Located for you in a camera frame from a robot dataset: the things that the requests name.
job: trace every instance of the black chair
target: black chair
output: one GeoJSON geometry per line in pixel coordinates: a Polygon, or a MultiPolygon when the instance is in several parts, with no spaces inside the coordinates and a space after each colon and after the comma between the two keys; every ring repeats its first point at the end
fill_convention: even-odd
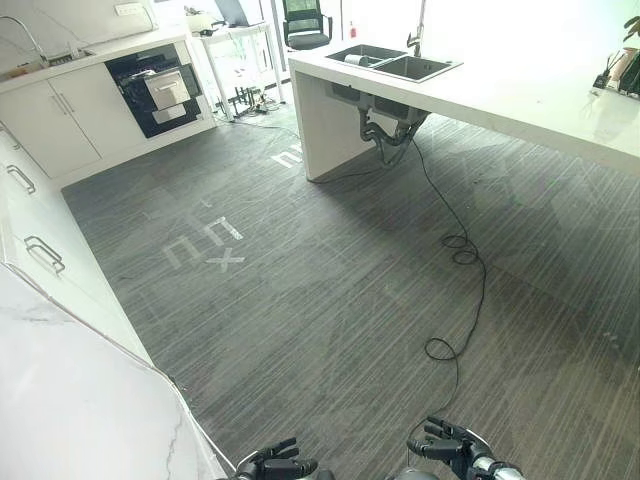
{"type": "Polygon", "coordinates": [[[320,0],[282,0],[284,43],[294,50],[311,50],[328,45],[333,36],[333,18],[320,11],[320,0]],[[329,36],[324,33],[324,18],[329,36]]]}

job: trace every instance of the black oven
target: black oven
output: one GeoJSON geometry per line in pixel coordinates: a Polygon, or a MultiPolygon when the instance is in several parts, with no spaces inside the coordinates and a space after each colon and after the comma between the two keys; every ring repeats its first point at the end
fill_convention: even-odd
{"type": "Polygon", "coordinates": [[[144,135],[149,138],[198,119],[201,90],[191,64],[163,45],[105,62],[144,135]]]}

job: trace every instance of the drawer handle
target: drawer handle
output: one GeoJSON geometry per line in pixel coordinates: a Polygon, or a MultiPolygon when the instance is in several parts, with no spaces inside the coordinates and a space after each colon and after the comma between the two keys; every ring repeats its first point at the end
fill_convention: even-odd
{"type": "Polygon", "coordinates": [[[178,86],[178,82],[168,83],[161,87],[156,87],[156,92],[162,92],[163,90],[169,90],[170,88],[177,87],[177,86],[178,86]]]}
{"type": "Polygon", "coordinates": [[[62,263],[62,257],[58,252],[56,252],[53,248],[45,243],[40,237],[36,237],[35,235],[31,235],[24,239],[24,244],[27,246],[27,252],[35,249],[42,250],[48,257],[51,258],[51,265],[56,271],[56,275],[59,275],[65,268],[64,263],[62,263]]]}
{"type": "Polygon", "coordinates": [[[11,175],[12,173],[17,173],[17,174],[18,174],[18,176],[19,176],[20,178],[22,178],[22,180],[24,180],[24,181],[25,181],[25,183],[27,184],[27,187],[26,187],[26,189],[27,189],[27,193],[28,193],[29,195],[31,195],[32,193],[36,193],[36,186],[35,186],[35,184],[34,184],[34,183],[29,179],[29,177],[27,177],[27,175],[26,175],[22,170],[20,170],[17,166],[15,166],[15,165],[9,165],[9,166],[7,166],[7,173],[8,173],[9,175],[11,175]]]}
{"type": "Polygon", "coordinates": [[[53,98],[53,101],[58,106],[62,114],[66,115],[67,111],[65,110],[64,105],[62,104],[62,100],[60,100],[57,95],[51,95],[51,98],[53,98]]]}
{"type": "Polygon", "coordinates": [[[75,113],[76,111],[73,109],[73,105],[71,105],[71,102],[69,100],[67,100],[67,97],[64,96],[64,93],[61,93],[60,97],[62,98],[62,101],[67,106],[67,109],[70,110],[71,113],[75,113]]]}

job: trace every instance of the sink drain pipe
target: sink drain pipe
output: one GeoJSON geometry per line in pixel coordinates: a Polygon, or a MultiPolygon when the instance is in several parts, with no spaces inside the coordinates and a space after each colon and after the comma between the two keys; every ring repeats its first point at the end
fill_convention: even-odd
{"type": "Polygon", "coordinates": [[[402,160],[411,140],[429,115],[427,113],[414,123],[398,121],[396,131],[391,136],[380,125],[369,121],[369,109],[358,108],[358,111],[360,112],[360,138],[365,142],[374,141],[378,148],[380,163],[387,169],[395,167],[402,160]],[[392,147],[398,147],[390,159],[386,158],[383,142],[392,147]]]}

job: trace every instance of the sink basin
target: sink basin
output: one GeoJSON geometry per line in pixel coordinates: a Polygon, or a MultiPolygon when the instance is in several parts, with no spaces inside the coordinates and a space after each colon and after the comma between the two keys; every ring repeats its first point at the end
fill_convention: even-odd
{"type": "Polygon", "coordinates": [[[413,82],[424,82],[428,78],[439,75],[461,65],[453,62],[438,62],[428,58],[400,57],[374,67],[374,70],[404,78],[413,82]]]}
{"type": "Polygon", "coordinates": [[[356,45],[355,47],[327,55],[327,58],[338,60],[339,62],[345,62],[347,55],[358,55],[363,58],[361,63],[357,66],[371,68],[382,65],[394,58],[398,58],[406,54],[407,52],[403,52],[401,50],[391,50],[388,48],[375,47],[373,45],[356,45]]]}
{"type": "Polygon", "coordinates": [[[49,66],[56,67],[58,65],[64,65],[65,63],[73,62],[74,60],[80,60],[81,58],[89,57],[94,55],[93,52],[89,50],[78,50],[78,54],[74,57],[70,53],[65,53],[64,55],[58,55],[57,57],[49,58],[49,66]]]}

